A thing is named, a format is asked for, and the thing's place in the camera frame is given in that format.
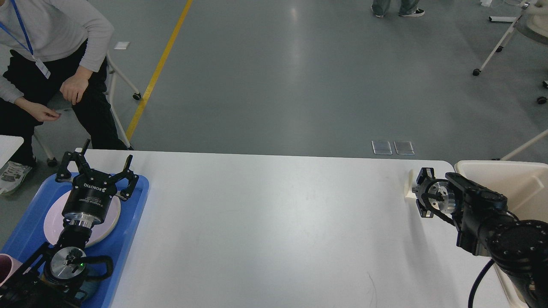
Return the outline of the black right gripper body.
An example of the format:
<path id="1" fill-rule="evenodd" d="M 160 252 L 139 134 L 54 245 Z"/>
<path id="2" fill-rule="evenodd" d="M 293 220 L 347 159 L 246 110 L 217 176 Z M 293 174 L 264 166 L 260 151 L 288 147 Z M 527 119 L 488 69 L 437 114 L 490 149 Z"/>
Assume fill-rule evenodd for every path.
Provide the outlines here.
<path id="1" fill-rule="evenodd" d="M 448 180 L 436 179 L 428 192 L 417 195 L 417 201 L 444 214 L 453 213 L 456 208 L 454 189 L 450 188 Z"/>

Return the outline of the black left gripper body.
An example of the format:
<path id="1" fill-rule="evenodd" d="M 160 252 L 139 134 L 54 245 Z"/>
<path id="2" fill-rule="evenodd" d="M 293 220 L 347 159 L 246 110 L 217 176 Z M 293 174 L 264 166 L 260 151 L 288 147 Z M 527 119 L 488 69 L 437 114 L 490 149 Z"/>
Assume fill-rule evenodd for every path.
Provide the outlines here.
<path id="1" fill-rule="evenodd" d="M 63 226 L 76 225 L 88 229 L 104 223 L 112 197 L 117 193 L 112 174 L 93 170 L 71 177 L 63 171 L 63 182 L 71 182 L 72 189 L 63 207 Z"/>

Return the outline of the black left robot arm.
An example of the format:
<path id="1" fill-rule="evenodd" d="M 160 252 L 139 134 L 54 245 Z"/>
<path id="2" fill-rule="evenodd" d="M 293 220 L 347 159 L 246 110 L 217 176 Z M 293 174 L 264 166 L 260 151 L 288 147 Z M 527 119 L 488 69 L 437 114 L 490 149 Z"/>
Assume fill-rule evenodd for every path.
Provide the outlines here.
<path id="1" fill-rule="evenodd" d="M 65 152 L 55 181 L 70 183 L 63 206 L 63 229 L 54 244 L 42 244 L 1 283 L 3 308 L 78 308 L 89 297 L 84 284 L 102 282 L 114 272 L 107 255 L 88 255 L 85 251 L 94 227 L 103 224 L 114 198 L 127 201 L 139 176 L 131 170 L 132 155 L 127 156 L 117 174 L 92 169 L 85 153 Z"/>

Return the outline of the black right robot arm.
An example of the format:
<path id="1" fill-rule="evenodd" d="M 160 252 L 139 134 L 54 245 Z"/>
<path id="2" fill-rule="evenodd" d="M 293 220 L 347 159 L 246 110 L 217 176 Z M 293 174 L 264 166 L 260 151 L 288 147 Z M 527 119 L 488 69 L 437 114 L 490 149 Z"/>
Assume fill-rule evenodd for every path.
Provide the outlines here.
<path id="1" fill-rule="evenodd" d="M 505 195 L 459 173 L 446 173 L 440 179 L 433 168 L 423 167 L 411 191 L 421 217 L 438 216 L 456 227 L 458 247 L 475 256 L 481 248 L 487 250 L 491 259 L 472 285 L 470 308 L 478 285 L 494 264 L 509 276 L 528 307 L 547 307 L 546 222 L 517 218 L 509 212 Z"/>

